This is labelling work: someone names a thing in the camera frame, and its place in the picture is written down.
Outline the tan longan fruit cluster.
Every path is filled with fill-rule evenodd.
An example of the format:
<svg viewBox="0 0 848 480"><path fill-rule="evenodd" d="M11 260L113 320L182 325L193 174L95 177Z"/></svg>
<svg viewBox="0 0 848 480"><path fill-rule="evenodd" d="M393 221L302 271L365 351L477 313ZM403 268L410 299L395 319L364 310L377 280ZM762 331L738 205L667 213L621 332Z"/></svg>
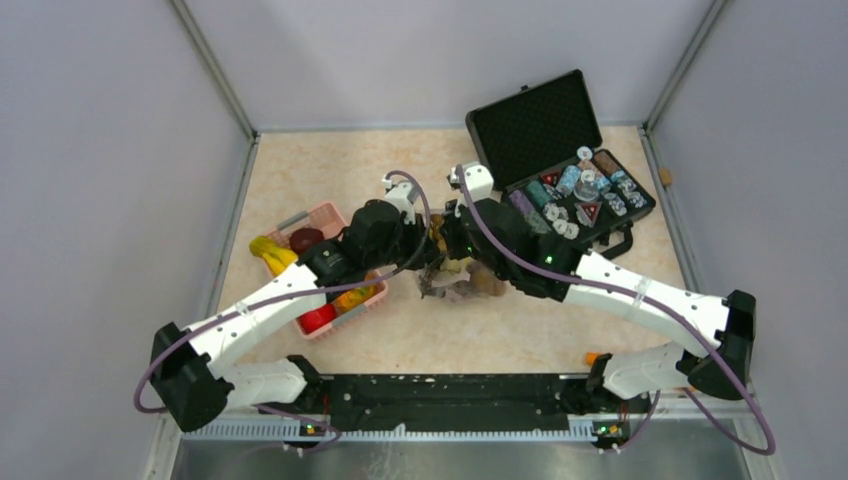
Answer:
<svg viewBox="0 0 848 480"><path fill-rule="evenodd" d="M444 219L441 213L430 215L430 236L437 242L444 259L437 260L422 271L419 280L423 295L438 296L437 291L439 289L468 278L466 263L448 257L448 247L441 232L443 223Z"/></svg>

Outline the clear zip top bag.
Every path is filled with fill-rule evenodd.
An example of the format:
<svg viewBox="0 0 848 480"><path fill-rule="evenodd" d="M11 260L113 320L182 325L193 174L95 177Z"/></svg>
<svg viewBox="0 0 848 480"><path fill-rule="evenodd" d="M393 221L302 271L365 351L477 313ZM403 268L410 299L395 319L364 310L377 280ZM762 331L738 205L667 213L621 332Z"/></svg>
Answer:
<svg viewBox="0 0 848 480"><path fill-rule="evenodd" d="M451 302L473 298L496 298L506 293L507 284L480 262L466 257L450 259L446 241L440 231L442 212L430 214L429 239L439 256L417 271L417 287L421 298L432 297Z"/></svg>

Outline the brown mushroom toy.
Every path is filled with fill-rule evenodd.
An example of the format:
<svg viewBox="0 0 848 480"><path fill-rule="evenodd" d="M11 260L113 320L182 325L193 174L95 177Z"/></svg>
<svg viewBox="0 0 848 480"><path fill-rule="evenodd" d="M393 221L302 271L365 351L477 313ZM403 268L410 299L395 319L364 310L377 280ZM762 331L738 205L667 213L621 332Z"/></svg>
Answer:
<svg viewBox="0 0 848 480"><path fill-rule="evenodd" d="M497 276L487 268L474 270L470 273L469 281L471 282L476 293L491 297L502 297L506 293L506 282L497 278Z"/></svg>

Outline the yellow banana bunch toy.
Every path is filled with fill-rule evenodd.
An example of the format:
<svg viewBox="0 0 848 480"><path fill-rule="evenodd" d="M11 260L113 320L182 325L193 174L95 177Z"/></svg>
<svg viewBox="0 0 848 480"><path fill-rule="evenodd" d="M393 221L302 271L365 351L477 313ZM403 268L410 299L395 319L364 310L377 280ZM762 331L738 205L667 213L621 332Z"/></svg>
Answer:
<svg viewBox="0 0 848 480"><path fill-rule="evenodd" d="M249 243L251 254L261 259L273 277L282 274L291 264L298 261L298 255L279 246L267 236L257 236Z"/></svg>

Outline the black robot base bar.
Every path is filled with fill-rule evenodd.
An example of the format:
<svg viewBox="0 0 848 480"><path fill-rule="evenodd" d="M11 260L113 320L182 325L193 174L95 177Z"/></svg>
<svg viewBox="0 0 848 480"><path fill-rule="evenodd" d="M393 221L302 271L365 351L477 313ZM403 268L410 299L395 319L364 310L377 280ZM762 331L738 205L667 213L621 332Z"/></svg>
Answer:
<svg viewBox="0 0 848 480"><path fill-rule="evenodd" d="M556 431L599 411L583 377L550 373L323 376L295 405L345 433Z"/></svg>

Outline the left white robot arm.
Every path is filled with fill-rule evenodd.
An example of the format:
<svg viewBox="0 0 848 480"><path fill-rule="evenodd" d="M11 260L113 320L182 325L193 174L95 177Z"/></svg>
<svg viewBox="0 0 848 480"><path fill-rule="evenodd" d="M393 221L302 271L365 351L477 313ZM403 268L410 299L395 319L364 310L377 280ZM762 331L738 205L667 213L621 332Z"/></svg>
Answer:
<svg viewBox="0 0 848 480"><path fill-rule="evenodd" d="M161 327L141 383L152 386L179 430L197 431L223 412L286 403L297 413L319 404L320 386L291 360L254 369L237 360L266 337L336 298L393 274L418 270L438 249L429 235L430 212L410 200L370 200L334 235L326 235L266 285L222 312L180 328Z"/></svg>

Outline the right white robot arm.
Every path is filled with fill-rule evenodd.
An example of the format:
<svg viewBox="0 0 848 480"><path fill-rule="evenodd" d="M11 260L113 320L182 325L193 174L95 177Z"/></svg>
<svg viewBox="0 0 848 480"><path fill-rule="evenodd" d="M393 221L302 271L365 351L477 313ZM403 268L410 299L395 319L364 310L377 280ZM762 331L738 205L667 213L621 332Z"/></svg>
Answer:
<svg viewBox="0 0 848 480"><path fill-rule="evenodd" d="M629 271L556 233L533 231L491 199L452 200L440 228L449 255L471 257L523 294L606 311L668 338L629 354L603 354L586 385L589 404L612 412L648 390L690 386L715 398L749 397L756 299L679 289Z"/></svg>

